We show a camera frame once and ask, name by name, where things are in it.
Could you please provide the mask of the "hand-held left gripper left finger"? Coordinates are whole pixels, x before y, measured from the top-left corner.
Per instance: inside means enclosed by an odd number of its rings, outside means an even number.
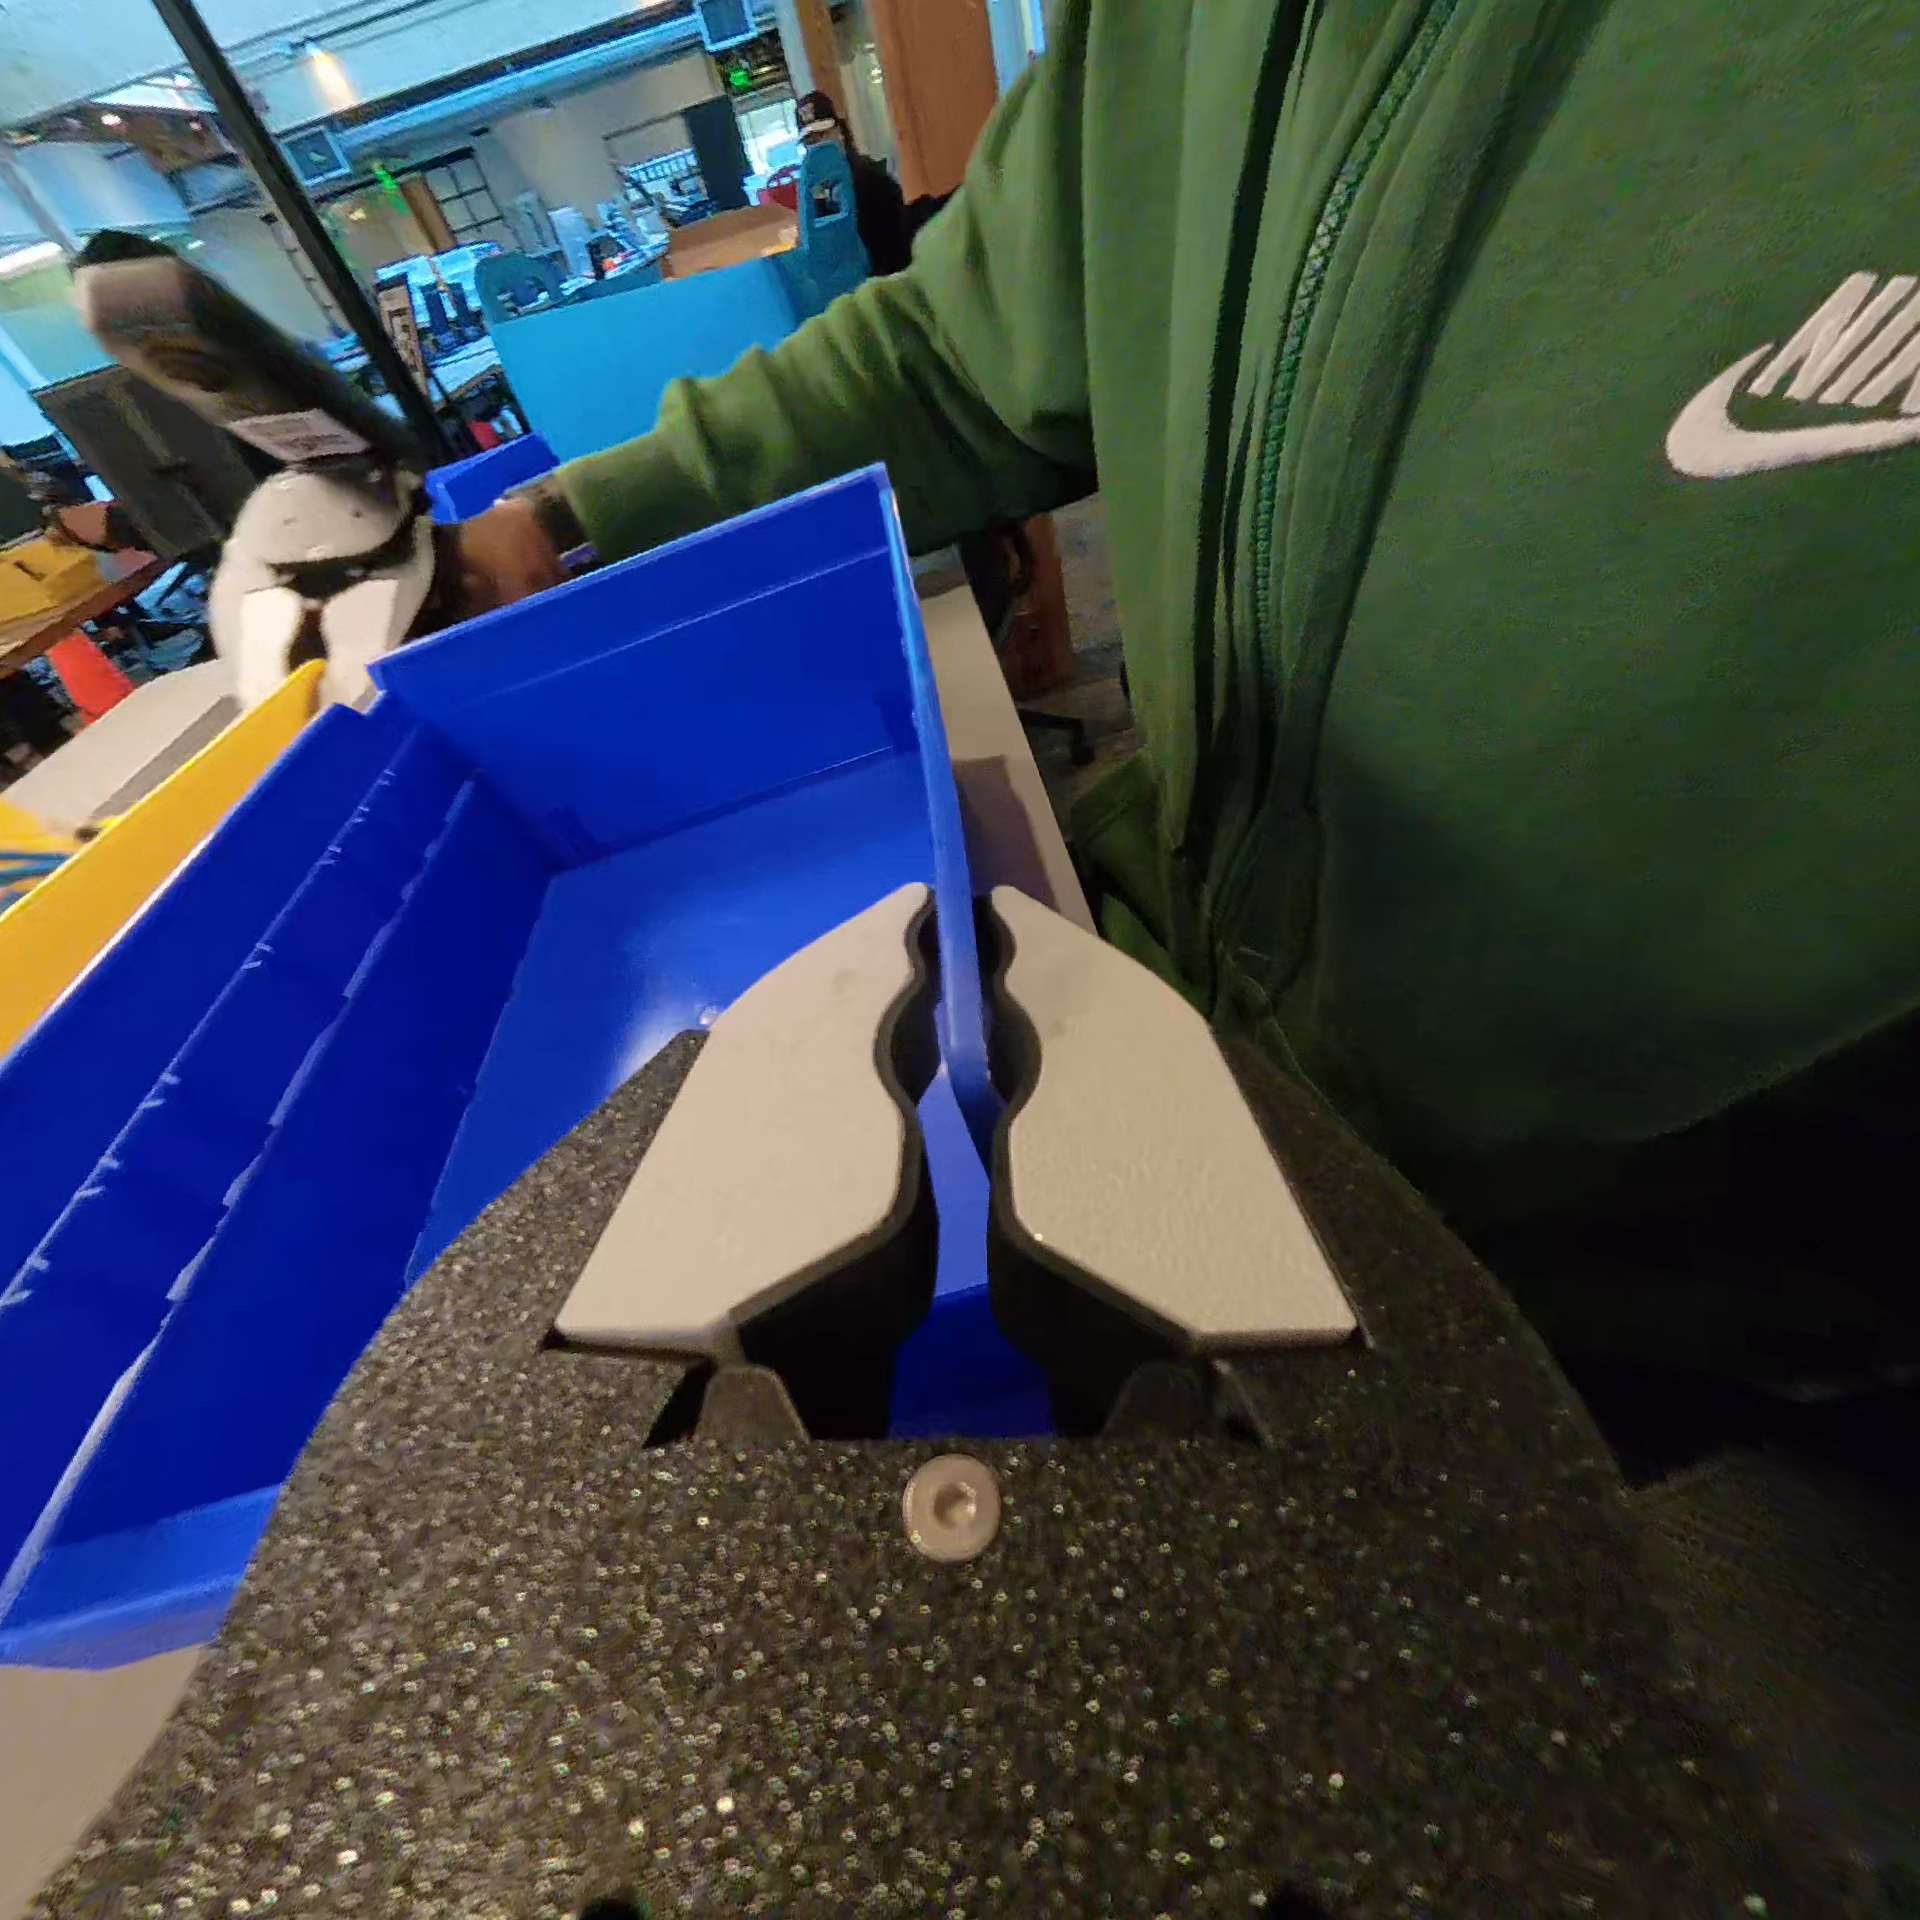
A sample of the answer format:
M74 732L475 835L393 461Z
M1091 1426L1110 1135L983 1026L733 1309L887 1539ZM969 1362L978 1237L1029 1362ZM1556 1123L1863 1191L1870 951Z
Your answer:
M707 1032L553 1344L770 1371L803 1432L878 1437L932 1310L941 909L907 882L758 977Z

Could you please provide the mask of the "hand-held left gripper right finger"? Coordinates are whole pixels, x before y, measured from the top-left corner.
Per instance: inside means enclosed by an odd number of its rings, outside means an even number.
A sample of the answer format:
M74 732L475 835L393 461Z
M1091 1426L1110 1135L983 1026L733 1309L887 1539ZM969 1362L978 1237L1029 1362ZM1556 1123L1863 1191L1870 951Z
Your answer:
M1001 1094L991 1299L1053 1421L1092 1435L1139 1378L1205 1399L1219 1362L1364 1344L1214 1024L1014 885L978 918Z

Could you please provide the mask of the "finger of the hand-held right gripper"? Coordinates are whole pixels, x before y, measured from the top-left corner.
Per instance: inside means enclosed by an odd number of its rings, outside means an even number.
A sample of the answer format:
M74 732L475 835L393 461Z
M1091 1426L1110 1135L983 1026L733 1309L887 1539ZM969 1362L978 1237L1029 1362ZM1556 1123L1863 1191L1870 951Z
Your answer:
M283 582L217 572L207 637L238 706L263 706L308 658L324 655L317 602Z
M396 655L434 601L438 525L403 522L383 550L344 560L344 590L324 601L324 704L365 706L375 667Z

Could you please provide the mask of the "blue plastic bin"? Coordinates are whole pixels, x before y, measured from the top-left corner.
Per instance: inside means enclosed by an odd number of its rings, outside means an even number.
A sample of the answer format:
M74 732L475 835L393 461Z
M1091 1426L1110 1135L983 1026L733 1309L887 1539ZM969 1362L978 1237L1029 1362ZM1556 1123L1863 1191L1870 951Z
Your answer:
M421 637L4 1056L4 1667L207 1643L412 1282L685 1032L969 846L887 469Z
M466 522L558 464L558 452L540 431L505 438L460 461L434 464L422 475L426 510L438 525Z

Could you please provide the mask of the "person's right forearm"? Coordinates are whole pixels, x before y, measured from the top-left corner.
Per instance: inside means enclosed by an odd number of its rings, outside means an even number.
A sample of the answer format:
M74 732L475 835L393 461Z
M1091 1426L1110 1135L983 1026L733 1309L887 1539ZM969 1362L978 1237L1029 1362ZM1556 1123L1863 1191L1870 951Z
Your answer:
M553 473L601 560L883 464L914 555L1097 487L1075 160L983 143L914 266Z

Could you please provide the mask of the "black slanted pole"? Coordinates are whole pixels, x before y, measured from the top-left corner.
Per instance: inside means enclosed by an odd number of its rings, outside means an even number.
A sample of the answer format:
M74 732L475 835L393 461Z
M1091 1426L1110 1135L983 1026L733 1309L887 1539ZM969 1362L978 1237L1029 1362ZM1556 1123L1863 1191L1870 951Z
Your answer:
M426 375L417 373L412 360L393 342L375 295L365 291L365 283L352 269L348 254L338 248L338 243L324 227L293 160L285 156L272 130L263 123L257 106L248 95L248 83L231 70L229 53L220 50L220 42L207 32L195 3L156 3L156 10L165 21L165 32L177 38L186 64L203 83L229 138L236 143L243 160L256 170L263 191L278 209L295 248L303 254L303 260L311 266L319 283L328 287L344 322L356 329L358 347L365 351L365 356L383 373L383 379L388 384L388 395L401 405L401 414L421 433L426 452L438 464L447 464L464 452L475 452L470 431L442 414L442 405L434 400Z

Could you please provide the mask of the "yellow plastic bin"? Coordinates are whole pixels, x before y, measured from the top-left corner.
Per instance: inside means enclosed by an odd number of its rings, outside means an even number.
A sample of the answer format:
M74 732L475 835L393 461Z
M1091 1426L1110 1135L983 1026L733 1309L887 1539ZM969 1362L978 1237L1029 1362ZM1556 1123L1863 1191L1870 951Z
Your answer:
M290 673L94 838L4 804L4 1050L115 942L319 710L324 663Z

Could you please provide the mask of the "blue panel cart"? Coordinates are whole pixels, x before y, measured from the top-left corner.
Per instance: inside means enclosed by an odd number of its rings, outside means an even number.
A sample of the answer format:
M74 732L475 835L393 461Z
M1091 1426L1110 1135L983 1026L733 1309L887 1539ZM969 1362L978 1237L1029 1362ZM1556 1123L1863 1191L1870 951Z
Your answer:
M689 282L626 271L614 291L493 322L507 389L558 461L646 433L674 379L721 375L743 355L774 351L868 282L843 151L803 152L798 215L788 254Z

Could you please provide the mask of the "cardboard box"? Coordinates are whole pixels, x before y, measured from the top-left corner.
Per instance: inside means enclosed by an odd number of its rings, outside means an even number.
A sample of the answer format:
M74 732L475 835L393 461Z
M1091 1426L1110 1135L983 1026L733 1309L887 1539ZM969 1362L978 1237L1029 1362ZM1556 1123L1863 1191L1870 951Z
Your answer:
M783 198L724 209L671 229L664 282L689 282L712 269L788 254L802 243L802 215Z

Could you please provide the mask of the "wooden column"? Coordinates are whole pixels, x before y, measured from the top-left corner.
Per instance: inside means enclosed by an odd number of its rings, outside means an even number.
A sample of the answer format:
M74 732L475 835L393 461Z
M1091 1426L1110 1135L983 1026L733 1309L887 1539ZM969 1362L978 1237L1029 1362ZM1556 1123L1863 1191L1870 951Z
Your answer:
M947 197L996 106L991 3L868 3L891 105L900 189Z

